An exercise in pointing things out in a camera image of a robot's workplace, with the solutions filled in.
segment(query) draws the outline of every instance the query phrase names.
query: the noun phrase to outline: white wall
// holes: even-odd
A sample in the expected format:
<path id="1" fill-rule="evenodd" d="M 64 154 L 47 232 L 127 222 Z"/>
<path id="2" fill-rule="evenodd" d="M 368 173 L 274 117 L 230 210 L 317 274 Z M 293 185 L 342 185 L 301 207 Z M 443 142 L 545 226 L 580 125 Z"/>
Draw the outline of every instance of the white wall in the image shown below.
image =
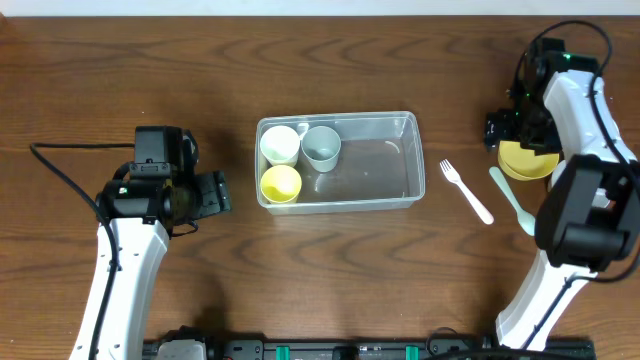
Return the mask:
<path id="1" fill-rule="evenodd" d="M 6 16 L 639 15 L 640 0 L 0 0 Z"/>

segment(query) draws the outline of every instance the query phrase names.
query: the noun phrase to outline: spoon handle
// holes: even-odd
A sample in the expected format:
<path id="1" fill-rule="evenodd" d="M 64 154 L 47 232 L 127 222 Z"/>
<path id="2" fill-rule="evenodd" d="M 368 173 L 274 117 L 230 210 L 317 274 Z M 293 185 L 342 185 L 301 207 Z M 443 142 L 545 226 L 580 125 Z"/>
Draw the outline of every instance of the spoon handle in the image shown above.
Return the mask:
<path id="1" fill-rule="evenodd" d="M 489 169 L 489 175 L 491 175 L 491 177 L 493 178 L 493 181 L 495 181 L 496 184 L 498 184 L 498 187 L 500 188 L 500 190 L 502 190 L 502 193 L 504 194 L 504 196 L 506 196 L 507 199 L 509 199 L 511 206 L 513 206 L 513 208 L 516 209 L 516 212 L 522 210 L 522 207 L 518 203 L 518 200 L 516 200 L 516 197 L 513 195 L 513 192 L 511 191 L 509 184 L 507 184 L 507 179 L 505 179 L 504 175 L 502 175 L 502 171 L 500 171 L 500 169 L 498 169 L 497 167 L 493 166 L 491 167 L 491 169 Z"/>

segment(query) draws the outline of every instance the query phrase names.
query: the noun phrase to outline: gray cup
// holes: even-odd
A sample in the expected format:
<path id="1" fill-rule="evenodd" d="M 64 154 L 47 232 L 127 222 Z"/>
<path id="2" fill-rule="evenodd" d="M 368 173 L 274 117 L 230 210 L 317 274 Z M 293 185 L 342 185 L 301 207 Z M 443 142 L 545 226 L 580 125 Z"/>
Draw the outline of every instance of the gray cup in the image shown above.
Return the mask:
<path id="1" fill-rule="evenodd" d="M 338 133 L 326 126 L 311 128 L 302 138 L 302 152 L 319 172 L 331 171 L 336 167 L 341 145 Z"/>

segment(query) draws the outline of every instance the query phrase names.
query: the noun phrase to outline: yellow bowl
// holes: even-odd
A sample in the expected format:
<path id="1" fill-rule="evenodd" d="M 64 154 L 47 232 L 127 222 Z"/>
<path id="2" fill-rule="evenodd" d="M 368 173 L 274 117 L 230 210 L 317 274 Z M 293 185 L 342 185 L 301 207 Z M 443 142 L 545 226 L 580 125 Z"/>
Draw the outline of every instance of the yellow bowl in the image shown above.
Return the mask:
<path id="1" fill-rule="evenodd" d="M 514 179 L 528 181 L 548 176 L 558 166 L 559 154 L 536 156 L 533 150 L 520 148 L 515 141 L 502 141 L 498 150 L 500 168 Z"/>
<path id="2" fill-rule="evenodd" d="M 286 165 L 277 165 L 265 171 L 260 179 L 260 191 L 272 204 L 293 204 L 298 200 L 302 178 Z"/>

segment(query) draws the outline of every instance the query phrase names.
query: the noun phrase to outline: plastic spoon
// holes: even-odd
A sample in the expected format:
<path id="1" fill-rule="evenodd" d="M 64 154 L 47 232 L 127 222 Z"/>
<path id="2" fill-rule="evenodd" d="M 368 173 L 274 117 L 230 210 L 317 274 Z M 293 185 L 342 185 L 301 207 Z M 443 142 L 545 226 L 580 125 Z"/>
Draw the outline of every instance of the plastic spoon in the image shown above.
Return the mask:
<path id="1" fill-rule="evenodd" d="M 520 226 L 522 227 L 524 232 L 526 232 L 529 236 L 533 236 L 534 229 L 536 227 L 536 218 L 528 212 L 524 211 L 522 206 L 520 206 L 518 200 L 516 200 L 516 197 L 513 195 L 509 184 L 507 184 L 507 179 L 504 178 L 504 175 L 502 175 L 502 171 L 500 171 L 500 169 L 494 166 L 489 169 L 489 174 L 496 182 L 496 184 L 498 184 L 498 187 L 500 188 L 500 190 L 502 190 L 502 193 L 507 197 L 513 208 L 516 210 L 516 214 L 518 215 L 518 222 L 520 223 Z"/>

